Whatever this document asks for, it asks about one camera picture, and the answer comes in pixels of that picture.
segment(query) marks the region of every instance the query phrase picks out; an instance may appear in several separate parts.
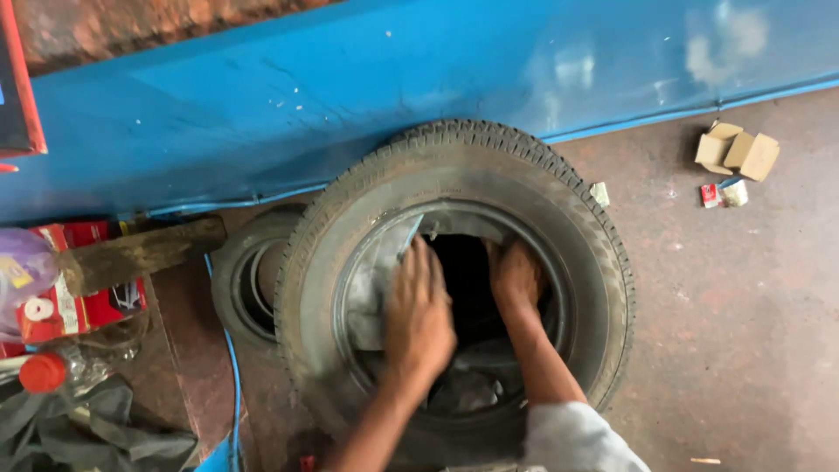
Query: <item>blue painted panel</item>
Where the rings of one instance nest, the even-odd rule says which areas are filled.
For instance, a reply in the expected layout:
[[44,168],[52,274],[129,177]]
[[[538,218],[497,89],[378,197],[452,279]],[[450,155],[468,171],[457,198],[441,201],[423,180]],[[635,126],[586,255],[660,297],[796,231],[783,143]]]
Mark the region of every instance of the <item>blue painted panel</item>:
[[33,81],[48,155],[0,221],[268,195],[392,132],[482,118],[548,140],[826,87],[828,0],[351,0]]

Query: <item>black rubber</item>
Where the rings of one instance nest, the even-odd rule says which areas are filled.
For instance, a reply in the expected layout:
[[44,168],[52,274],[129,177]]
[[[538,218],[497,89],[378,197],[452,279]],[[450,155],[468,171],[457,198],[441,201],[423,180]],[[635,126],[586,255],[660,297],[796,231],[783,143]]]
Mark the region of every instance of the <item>black rubber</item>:
[[[486,121],[442,120],[403,132],[339,176],[307,209],[278,273],[274,321],[295,387],[321,426],[341,434],[369,393],[342,363],[332,294],[345,261],[384,215],[441,198],[492,205],[541,234],[565,266],[576,319],[567,356],[589,402],[602,410],[632,342],[634,283],[609,217],[548,145]],[[480,422],[412,418],[394,458],[437,466],[521,454],[524,411]]]
[[[267,244],[286,244],[294,227],[300,220],[305,205],[289,204],[273,207],[231,233],[224,246],[212,254],[213,273],[211,291],[213,305],[221,324],[234,340],[242,341],[276,354],[277,344],[271,329],[273,307],[267,313],[248,313],[248,304],[243,302],[239,284],[243,269],[254,253]],[[249,322],[248,318],[265,317],[267,327]]]

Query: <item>red box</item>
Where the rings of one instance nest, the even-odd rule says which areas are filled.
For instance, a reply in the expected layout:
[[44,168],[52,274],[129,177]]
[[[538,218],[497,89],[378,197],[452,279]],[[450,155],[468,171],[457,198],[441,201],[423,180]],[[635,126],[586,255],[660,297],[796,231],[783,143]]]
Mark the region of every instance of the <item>red box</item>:
[[[111,233],[116,233],[109,232],[108,223],[104,221],[50,224],[31,228],[29,231],[47,239],[56,251],[105,241],[110,239]],[[64,276],[59,275],[55,285],[38,298],[51,304],[53,312],[44,320],[33,321],[25,314],[27,304],[32,303],[35,306],[38,302],[26,302],[17,309],[18,324],[25,344],[43,343],[60,336],[86,333],[146,308],[142,279],[90,296],[73,297],[67,290]]]

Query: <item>hand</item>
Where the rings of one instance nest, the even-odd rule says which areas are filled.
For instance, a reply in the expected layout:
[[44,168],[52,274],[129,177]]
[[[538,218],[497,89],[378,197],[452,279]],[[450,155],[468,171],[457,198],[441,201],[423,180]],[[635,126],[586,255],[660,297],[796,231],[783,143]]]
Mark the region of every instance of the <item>hand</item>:
[[457,342],[443,267],[420,236],[393,270],[385,310],[385,380],[411,385],[419,402],[449,364]]
[[547,280],[533,250],[522,239],[503,252],[493,241],[484,239],[483,243],[489,258],[492,296],[502,316],[523,307],[535,309]]

